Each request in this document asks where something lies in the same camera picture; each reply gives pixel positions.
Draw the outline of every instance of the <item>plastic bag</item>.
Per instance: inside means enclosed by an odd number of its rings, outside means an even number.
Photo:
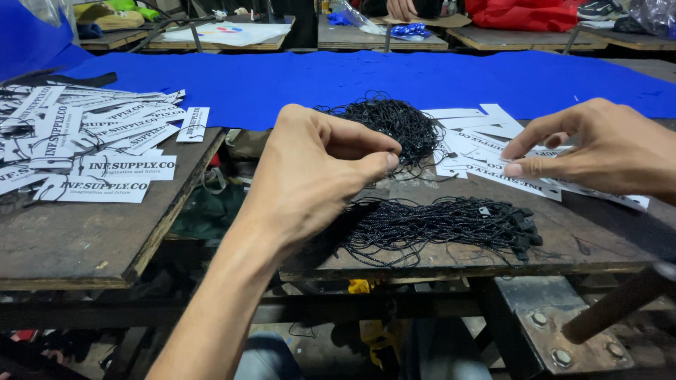
[[[676,39],[676,0],[632,0],[629,15],[649,33]]]
[[[66,16],[70,29],[73,31],[73,44],[80,46],[77,25],[75,24],[75,12],[73,4],[84,3],[83,0],[19,0],[35,17],[48,23],[49,25],[61,26],[61,16],[59,8]]]
[[[387,32],[387,29],[380,25],[376,25],[373,21],[369,20],[368,17],[362,15],[359,13],[358,10],[354,9],[348,2],[347,0],[339,0],[339,1],[334,1],[334,3],[338,3],[339,7],[343,8],[343,11],[340,13],[345,16],[353,25],[356,25],[362,32],[365,33],[370,33],[370,34],[377,34],[380,36],[384,36],[385,33]],[[408,41],[422,41],[425,39],[423,36],[419,35],[398,35],[395,36],[394,34],[392,37],[398,38],[398,39],[403,39],[403,40],[408,40]]]

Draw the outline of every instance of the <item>tag string bundle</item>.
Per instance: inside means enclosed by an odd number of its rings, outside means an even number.
[[[462,243],[528,262],[526,251],[542,245],[533,213],[508,202],[474,197],[441,197],[425,206],[408,199],[364,197],[347,207],[308,248],[343,248],[357,261],[379,268],[410,268],[428,243]],[[392,259],[387,252],[398,252]]]
[[[408,172],[418,167],[434,166],[425,162],[439,149],[443,141],[443,128],[435,128],[430,115],[417,110],[406,101],[394,100],[382,91],[370,90],[354,103],[329,108],[318,105],[319,112],[338,118],[359,122],[367,128],[384,133],[402,145],[399,162],[402,165],[395,174]]]

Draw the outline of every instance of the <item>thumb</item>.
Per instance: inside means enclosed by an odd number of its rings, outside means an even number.
[[[352,166],[361,174],[366,185],[385,178],[398,165],[397,155],[386,151],[371,153],[361,160],[352,161]]]
[[[568,171],[567,164],[565,157],[526,157],[507,164],[505,175],[519,179],[563,178]]]

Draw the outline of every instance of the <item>person's hand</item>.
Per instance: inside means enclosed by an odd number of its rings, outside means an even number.
[[[676,194],[676,133],[626,105],[592,99],[533,120],[502,152],[519,158],[545,141],[549,149],[573,135],[579,142],[556,158],[521,158],[505,167],[513,178],[560,178],[617,195]]]
[[[418,15],[413,0],[387,0],[387,11],[397,20],[406,22],[410,22],[413,16]]]
[[[364,186],[394,170],[401,151],[397,141],[362,124],[286,105],[235,223],[293,249],[328,227]]]

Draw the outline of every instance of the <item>blue item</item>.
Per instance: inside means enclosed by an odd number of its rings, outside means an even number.
[[[352,25],[352,23],[343,15],[343,12],[328,14],[327,18],[331,25]]]
[[[98,24],[91,23],[88,25],[78,24],[78,36],[83,39],[100,39],[103,37],[103,31]]]
[[[229,78],[265,72],[274,80],[256,86],[214,81],[196,68],[227,68]],[[111,71],[117,72],[118,81],[108,88],[139,93],[185,89],[183,108],[212,108],[207,126],[249,130],[272,127],[278,111],[288,103],[333,107],[351,103],[373,89],[409,101],[420,110],[498,103],[515,119],[533,119],[604,97],[630,105],[649,118],[676,118],[676,85],[596,58],[543,51],[487,57],[376,51],[109,53],[62,74],[90,78]]]
[[[424,38],[427,38],[430,34],[430,31],[425,29],[425,24],[422,22],[392,26],[393,36],[423,36]]]
[[[61,21],[56,28],[35,17],[18,0],[0,1],[0,80],[41,68],[74,66],[93,57],[70,43],[73,32],[63,14]]]

